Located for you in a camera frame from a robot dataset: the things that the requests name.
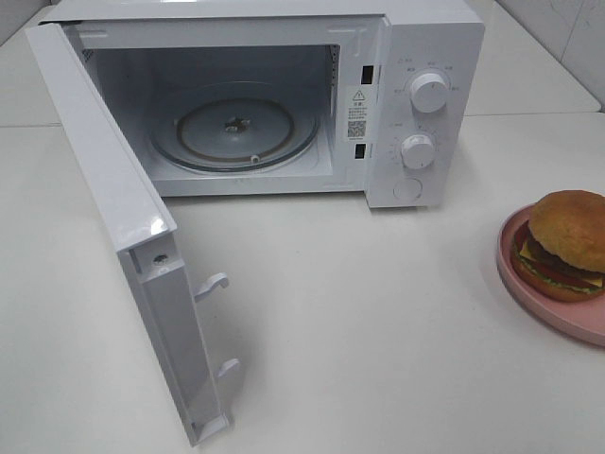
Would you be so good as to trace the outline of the round white door button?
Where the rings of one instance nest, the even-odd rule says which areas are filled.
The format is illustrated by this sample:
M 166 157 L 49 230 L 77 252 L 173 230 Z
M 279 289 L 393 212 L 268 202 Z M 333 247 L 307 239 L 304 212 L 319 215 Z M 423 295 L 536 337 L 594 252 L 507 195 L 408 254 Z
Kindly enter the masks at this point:
M 404 178 L 393 187 L 393 195 L 399 201 L 417 200 L 423 192 L 423 184 L 415 178 Z

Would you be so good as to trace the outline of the white microwave knob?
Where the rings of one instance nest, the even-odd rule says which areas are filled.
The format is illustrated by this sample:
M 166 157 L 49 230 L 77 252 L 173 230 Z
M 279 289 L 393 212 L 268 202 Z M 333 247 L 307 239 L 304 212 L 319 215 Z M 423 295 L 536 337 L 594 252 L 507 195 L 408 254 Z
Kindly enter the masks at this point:
M 410 82 L 409 91 L 413 107 L 423 114 L 432 114 L 446 104 L 449 82 L 439 72 L 424 72 Z
M 430 166 L 436 156 L 436 146 L 429 135 L 413 134 L 404 140 L 401 148 L 403 165 L 412 170 Z

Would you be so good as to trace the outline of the white microwave door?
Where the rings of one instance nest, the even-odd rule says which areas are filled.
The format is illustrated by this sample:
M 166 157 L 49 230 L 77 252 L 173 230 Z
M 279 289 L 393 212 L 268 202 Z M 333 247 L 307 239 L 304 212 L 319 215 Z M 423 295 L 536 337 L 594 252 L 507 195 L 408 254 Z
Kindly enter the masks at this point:
M 26 32 L 60 122 L 111 238 L 192 446 L 229 425 L 209 363 L 197 304 L 224 272 L 193 287 L 177 224 L 85 68 L 84 48 L 58 23 Z

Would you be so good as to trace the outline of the toy hamburger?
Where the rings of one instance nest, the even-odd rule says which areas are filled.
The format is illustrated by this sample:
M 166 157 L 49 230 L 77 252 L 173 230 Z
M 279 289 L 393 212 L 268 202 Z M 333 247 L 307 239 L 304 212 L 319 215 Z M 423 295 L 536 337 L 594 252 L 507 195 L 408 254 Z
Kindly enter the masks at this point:
M 604 197 L 584 190 L 549 193 L 514 232 L 510 261 L 543 295 L 566 303 L 604 293 Z

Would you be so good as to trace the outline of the pink round plate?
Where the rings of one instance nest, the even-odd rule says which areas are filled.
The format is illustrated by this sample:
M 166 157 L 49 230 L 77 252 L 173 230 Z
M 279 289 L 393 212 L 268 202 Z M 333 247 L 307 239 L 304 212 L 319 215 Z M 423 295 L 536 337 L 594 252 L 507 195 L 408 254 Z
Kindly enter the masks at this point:
M 518 209 L 501 225 L 495 263 L 503 285 L 516 303 L 539 321 L 572 339 L 604 347 L 604 295 L 576 303 L 553 300 L 532 288 L 514 270 L 510 246 L 514 233 L 528 220 L 531 207 Z

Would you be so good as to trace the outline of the glass microwave turntable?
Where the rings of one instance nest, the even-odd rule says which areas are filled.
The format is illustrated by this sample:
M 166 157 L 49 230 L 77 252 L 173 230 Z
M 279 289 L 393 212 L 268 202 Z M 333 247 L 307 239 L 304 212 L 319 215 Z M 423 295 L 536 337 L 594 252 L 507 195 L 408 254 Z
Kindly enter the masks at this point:
M 150 115 L 150 140 L 174 164 L 211 173 L 254 171 L 301 153 L 320 127 L 306 91 L 263 82 L 203 86 L 166 97 Z

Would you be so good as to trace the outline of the white microwave oven body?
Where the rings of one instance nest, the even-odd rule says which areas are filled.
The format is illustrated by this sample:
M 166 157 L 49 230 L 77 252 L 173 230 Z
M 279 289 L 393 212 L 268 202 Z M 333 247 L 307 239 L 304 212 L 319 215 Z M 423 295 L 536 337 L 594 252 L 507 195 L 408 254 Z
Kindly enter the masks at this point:
M 484 35 L 462 1 L 62 1 L 37 25 L 46 23 L 83 44 L 86 70 L 162 197 L 358 192 L 372 208 L 441 202 Z M 440 110 L 421 113 L 409 86 L 429 71 L 449 93 Z M 312 94 L 313 142 L 236 173 L 189 170 L 154 147 L 158 102 L 238 81 Z M 436 156 L 412 170 L 401 148 L 418 133 Z M 394 197 L 404 178 L 422 182 L 417 200 Z

